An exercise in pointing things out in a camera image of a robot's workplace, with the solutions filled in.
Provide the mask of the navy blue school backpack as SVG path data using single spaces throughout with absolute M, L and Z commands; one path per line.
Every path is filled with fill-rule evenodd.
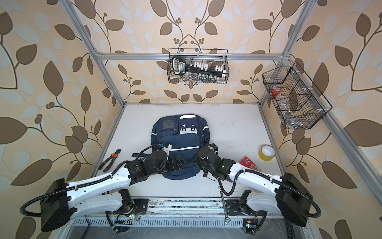
M 181 170 L 165 173 L 169 180 L 185 180 L 196 176 L 200 169 L 195 158 L 200 149 L 210 144 L 210 130 L 206 119 L 195 115 L 174 115 L 160 118 L 152 128 L 151 144 L 170 144 L 170 157 L 180 156 L 186 160 Z

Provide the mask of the red book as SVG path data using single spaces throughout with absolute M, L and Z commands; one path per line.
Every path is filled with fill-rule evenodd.
M 239 163 L 247 168 L 250 168 L 250 169 L 253 169 L 253 170 L 256 170 L 257 169 L 257 165 L 247 156 L 244 156 L 240 161 Z

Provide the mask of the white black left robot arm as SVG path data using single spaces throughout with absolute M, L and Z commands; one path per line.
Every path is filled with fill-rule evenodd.
M 133 204 L 127 186 L 143 182 L 151 175 L 183 169 L 187 161 L 170 156 L 171 145 L 158 144 L 157 150 L 133 161 L 121 162 L 114 171 L 90 179 L 56 180 L 47 192 L 24 203 L 20 213 L 41 219 L 41 231 L 50 232 L 71 220 L 99 212 L 115 212 Z

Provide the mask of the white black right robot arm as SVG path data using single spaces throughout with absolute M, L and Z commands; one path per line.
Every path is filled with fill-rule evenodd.
M 251 211 L 281 213 L 292 224 L 305 227 L 308 218 L 319 218 L 322 211 L 314 201 L 312 194 L 292 174 L 282 176 L 264 174 L 260 171 L 228 159 L 220 158 L 215 144 L 204 146 L 196 156 L 196 166 L 211 174 L 219 184 L 221 196 L 231 196 L 237 184 L 249 187 L 242 195 L 245 214 Z M 251 189 L 255 189 L 269 196 L 268 200 L 259 202 L 249 199 Z

